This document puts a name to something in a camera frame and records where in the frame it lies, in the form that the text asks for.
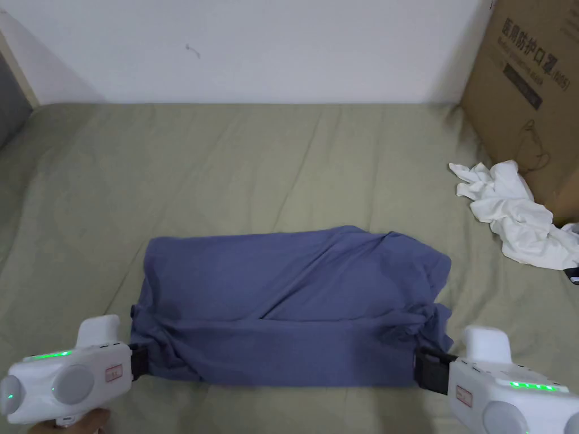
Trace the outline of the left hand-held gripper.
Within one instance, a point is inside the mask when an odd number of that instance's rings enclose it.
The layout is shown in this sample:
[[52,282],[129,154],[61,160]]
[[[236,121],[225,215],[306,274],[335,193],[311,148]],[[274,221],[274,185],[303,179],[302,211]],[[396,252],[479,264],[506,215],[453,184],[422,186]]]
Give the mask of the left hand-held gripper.
[[13,364],[1,381],[2,415],[10,424],[54,420],[68,427],[126,394],[149,373],[149,354],[143,345],[120,341],[119,325],[117,315],[85,319],[74,348]]

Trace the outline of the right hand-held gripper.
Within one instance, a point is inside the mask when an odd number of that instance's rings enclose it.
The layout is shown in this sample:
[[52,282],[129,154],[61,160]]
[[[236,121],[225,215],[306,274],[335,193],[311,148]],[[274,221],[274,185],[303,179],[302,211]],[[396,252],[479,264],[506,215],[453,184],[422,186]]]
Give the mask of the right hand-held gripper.
[[453,415],[471,433],[575,433],[576,395],[512,360],[507,334],[469,326],[466,355],[420,347],[414,379],[447,396]]

